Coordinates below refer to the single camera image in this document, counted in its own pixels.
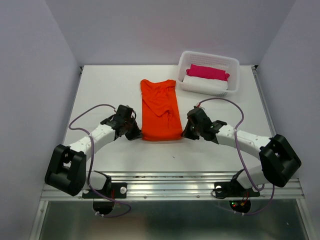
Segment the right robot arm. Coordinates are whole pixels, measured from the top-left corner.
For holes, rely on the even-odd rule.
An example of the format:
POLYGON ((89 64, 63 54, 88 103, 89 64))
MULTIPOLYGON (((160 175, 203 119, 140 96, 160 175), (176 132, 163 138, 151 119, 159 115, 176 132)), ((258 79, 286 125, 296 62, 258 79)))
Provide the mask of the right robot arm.
POLYGON ((202 137, 206 141, 235 148, 242 165, 245 165, 242 152, 259 160, 260 165, 252 168, 243 166, 230 181, 231 192, 235 195, 265 184, 283 188, 302 165, 284 136, 255 135, 220 120, 211 121, 207 116, 189 116, 182 136, 192 140, 202 137))

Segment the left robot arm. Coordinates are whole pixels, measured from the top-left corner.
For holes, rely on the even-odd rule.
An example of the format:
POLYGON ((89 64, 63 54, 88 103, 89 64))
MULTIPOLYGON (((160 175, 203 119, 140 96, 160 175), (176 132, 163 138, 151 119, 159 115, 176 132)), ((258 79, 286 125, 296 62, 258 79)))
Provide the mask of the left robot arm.
POLYGON ((135 115, 132 108, 119 109, 78 141, 57 145, 52 152, 44 182, 70 196, 79 194, 88 179, 86 167, 92 155, 122 136, 129 141, 140 137, 141 130, 135 115))

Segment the orange t shirt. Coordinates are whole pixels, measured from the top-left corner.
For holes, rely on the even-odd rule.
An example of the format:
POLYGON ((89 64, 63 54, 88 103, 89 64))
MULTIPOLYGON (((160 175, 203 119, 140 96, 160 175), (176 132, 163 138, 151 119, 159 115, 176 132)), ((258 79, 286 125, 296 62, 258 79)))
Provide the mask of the orange t shirt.
POLYGON ((176 97, 176 81, 140 82, 142 98, 142 139, 150 142, 176 141, 182 124, 176 97))

